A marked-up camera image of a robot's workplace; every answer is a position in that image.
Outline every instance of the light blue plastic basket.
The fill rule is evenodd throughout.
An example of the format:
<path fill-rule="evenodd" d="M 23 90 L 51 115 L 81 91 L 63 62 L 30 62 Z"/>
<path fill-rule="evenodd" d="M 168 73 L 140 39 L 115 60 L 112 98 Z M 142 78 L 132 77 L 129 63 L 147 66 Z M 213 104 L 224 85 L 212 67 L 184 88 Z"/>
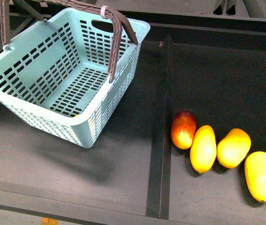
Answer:
<path fill-rule="evenodd" d="M 67 8 L 37 22 L 0 54 L 0 102 L 29 125 L 90 148 L 131 83 L 150 26 L 129 19 L 138 45 L 122 32 L 114 81 L 107 66 L 113 33 L 99 15 Z"/>

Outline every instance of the orange object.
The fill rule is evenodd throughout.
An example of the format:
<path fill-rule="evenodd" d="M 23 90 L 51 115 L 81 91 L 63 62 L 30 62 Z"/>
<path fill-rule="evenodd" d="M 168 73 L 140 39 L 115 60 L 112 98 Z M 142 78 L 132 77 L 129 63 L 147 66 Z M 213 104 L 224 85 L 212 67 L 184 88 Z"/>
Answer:
<path fill-rule="evenodd" d="M 190 149 L 191 164 L 198 173 L 205 173 L 211 169 L 215 159 L 215 134 L 212 127 L 204 125 L 194 135 Z"/>
<path fill-rule="evenodd" d="M 241 129 L 232 129 L 217 145 L 217 159 L 221 165 L 233 169 L 246 157 L 251 147 L 250 136 Z"/>
<path fill-rule="evenodd" d="M 42 218 L 41 225 L 58 225 L 59 221 L 57 219 L 49 219 L 46 217 Z"/>
<path fill-rule="evenodd" d="M 180 111 L 171 126 L 171 140 L 179 149 L 188 149 L 192 144 L 196 129 L 197 121 L 194 115 L 186 110 Z"/>

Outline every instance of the brown basket handle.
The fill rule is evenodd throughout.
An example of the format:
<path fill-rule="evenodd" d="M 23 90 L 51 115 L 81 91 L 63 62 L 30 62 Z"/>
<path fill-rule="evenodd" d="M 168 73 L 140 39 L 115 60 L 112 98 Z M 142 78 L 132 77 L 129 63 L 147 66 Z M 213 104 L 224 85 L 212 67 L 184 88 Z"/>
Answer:
<path fill-rule="evenodd" d="M 64 6 L 70 6 L 74 9 L 84 11 L 87 13 L 101 15 L 102 7 L 80 2 L 78 0 L 45 0 L 45 1 L 58 3 Z M 8 33 L 9 32 L 8 0 L 0 0 L 0 14 L 1 14 L 0 16 L 1 16 L 2 42 L 3 45 L 9 44 L 10 34 Z M 110 82 L 112 82 L 114 79 L 115 69 L 118 59 L 118 52 L 122 37 L 122 27 L 126 31 L 132 43 L 137 45 L 138 40 L 128 19 L 120 12 L 106 7 L 104 11 L 104 17 L 111 20 L 114 29 L 109 64 L 108 64 L 108 73 L 110 74 Z"/>

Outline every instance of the basket slot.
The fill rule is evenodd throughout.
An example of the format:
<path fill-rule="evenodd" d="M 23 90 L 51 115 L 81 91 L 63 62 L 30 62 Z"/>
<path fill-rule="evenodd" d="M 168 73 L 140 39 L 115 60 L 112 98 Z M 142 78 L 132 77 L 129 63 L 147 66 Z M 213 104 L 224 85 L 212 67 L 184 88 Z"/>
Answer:
<path fill-rule="evenodd" d="M 84 68 L 49 109 L 69 117 L 82 113 L 107 77 L 107 73 Z"/>
<path fill-rule="evenodd" d="M 72 143 L 82 145 L 82 143 L 80 142 L 80 140 L 78 139 L 75 132 L 70 126 L 65 126 L 60 123 L 53 122 L 52 120 L 36 116 L 22 109 L 15 108 L 12 105 L 8 105 L 5 103 L 3 104 L 29 125 L 46 131 L 50 134 L 56 135 Z"/>
<path fill-rule="evenodd" d="M 108 66 L 112 46 L 113 33 L 108 33 L 89 26 L 86 21 L 80 20 L 87 60 L 92 63 Z M 121 38 L 118 60 L 129 47 L 130 42 L 126 34 Z"/>
<path fill-rule="evenodd" d="M 25 68 L 35 60 L 38 60 L 47 49 L 60 39 L 62 42 L 57 44 L 65 48 L 65 54 L 49 70 L 38 77 L 34 83 L 30 83 L 30 80 L 33 81 L 36 76 L 31 73 L 37 63 L 35 62 L 33 69 L 29 68 L 29 71 L 25 71 Z M 41 105 L 80 62 L 69 23 L 65 23 L 58 29 L 58 32 L 46 37 L 44 41 L 36 44 L 19 60 L 11 63 L 12 66 L 0 75 L 0 90 L 30 103 Z"/>

